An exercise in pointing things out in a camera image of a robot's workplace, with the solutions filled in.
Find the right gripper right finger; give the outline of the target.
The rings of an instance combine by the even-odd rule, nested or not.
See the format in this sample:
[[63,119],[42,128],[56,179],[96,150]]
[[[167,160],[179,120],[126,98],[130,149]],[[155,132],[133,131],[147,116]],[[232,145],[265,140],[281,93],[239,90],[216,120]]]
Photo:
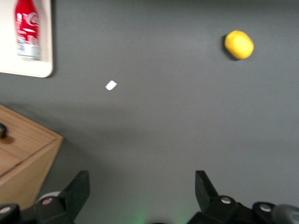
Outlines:
[[237,202],[219,195],[205,171],[195,172],[195,195],[200,207],[198,219],[205,224],[227,224],[237,212]]

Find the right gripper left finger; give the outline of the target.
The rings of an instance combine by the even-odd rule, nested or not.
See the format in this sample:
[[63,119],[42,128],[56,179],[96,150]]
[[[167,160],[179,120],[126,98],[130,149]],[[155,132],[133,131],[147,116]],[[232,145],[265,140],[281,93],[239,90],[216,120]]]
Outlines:
[[71,224],[75,223],[90,195],[90,179],[87,170],[79,171],[73,180],[58,195],[59,201],[65,208],[66,215]]

